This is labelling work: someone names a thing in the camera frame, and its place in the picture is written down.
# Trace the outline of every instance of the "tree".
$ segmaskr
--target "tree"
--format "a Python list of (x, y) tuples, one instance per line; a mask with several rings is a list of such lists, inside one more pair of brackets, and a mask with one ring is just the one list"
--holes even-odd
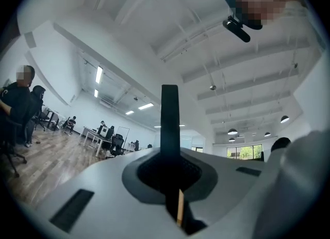
[(254, 146), (254, 158), (261, 158), (262, 145)]
[(253, 158), (253, 149), (252, 146), (244, 146), (241, 148), (240, 159), (252, 159)]

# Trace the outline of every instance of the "white ceiling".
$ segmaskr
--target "white ceiling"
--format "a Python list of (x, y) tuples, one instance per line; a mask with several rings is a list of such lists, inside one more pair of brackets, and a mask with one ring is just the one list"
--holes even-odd
[[(107, 11), (118, 24), (137, 33), (170, 70), (181, 75), (186, 92), (205, 110), (219, 143), (227, 141), (230, 128), (275, 130), (315, 61), (305, 18), (283, 17), (260, 31), (244, 27), (251, 36), (251, 42), (244, 43), (222, 26), (229, 14), (224, 0), (100, 0), (94, 9)], [(81, 61), (83, 87), (92, 93), (98, 63), (81, 56), (94, 65)], [(216, 92), (210, 91), (211, 84)], [(138, 111), (150, 99), (110, 71), (105, 71), (99, 91), (122, 113), (135, 111), (130, 118), (137, 122), (152, 128), (159, 125), (160, 106)]]

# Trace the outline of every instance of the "white desk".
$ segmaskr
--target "white desk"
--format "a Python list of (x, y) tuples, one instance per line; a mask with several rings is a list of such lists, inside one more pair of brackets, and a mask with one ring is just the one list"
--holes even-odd
[(134, 152), (134, 144), (132, 144), (131, 142), (127, 143), (127, 148), (128, 151)]
[(100, 144), (99, 144), (98, 149), (97, 149), (97, 152), (96, 152), (96, 157), (98, 157), (98, 153), (100, 152), (100, 149), (101, 149), (102, 143), (103, 143), (103, 142), (111, 142), (111, 140), (107, 140), (107, 139), (105, 139), (104, 137), (102, 137), (101, 135), (98, 135), (98, 134), (96, 134), (96, 133), (92, 133), (91, 131), (88, 131), (87, 134), (86, 134), (85, 141), (84, 141), (84, 146), (85, 146), (85, 144), (86, 144), (86, 140), (87, 140), (87, 138), (88, 138), (88, 134), (93, 135), (92, 144), (93, 144), (94, 140), (96, 139), (95, 148), (97, 147), (97, 142), (98, 142), (98, 140), (100, 140)]

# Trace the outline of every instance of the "office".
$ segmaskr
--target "office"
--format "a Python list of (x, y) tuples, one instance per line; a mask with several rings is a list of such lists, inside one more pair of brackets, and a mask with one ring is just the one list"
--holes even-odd
[[(84, 146), (86, 130), (101, 121), (122, 135), (125, 157), (137, 155), (129, 151), (137, 140), (138, 152), (160, 147), (163, 84), (178, 86), (180, 146), (190, 150), (236, 160), (262, 152), (267, 162), (279, 138), (325, 130), (327, 51), (317, 27), (285, 14), (260, 31), (244, 27), (245, 43), (223, 27), (228, 15), (225, 0), (25, 0), (19, 35), (2, 53), (0, 85), (15, 82), (19, 66), (34, 67), (30, 91), (46, 90), (42, 108), (58, 130), (47, 120), (31, 147), (18, 145), (28, 163), (16, 163), (22, 180), (8, 174), (13, 193), (36, 208), (105, 161), (93, 136)], [(61, 126), (74, 116), (69, 136)]]

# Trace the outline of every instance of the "black jacket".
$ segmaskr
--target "black jacket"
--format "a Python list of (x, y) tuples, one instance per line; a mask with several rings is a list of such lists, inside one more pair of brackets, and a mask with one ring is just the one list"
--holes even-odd
[(30, 90), (28, 87), (18, 87), (17, 82), (14, 82), (4, 87), (0, 100), (11, 107), (10, 118), (21, 123), (30, 102)]

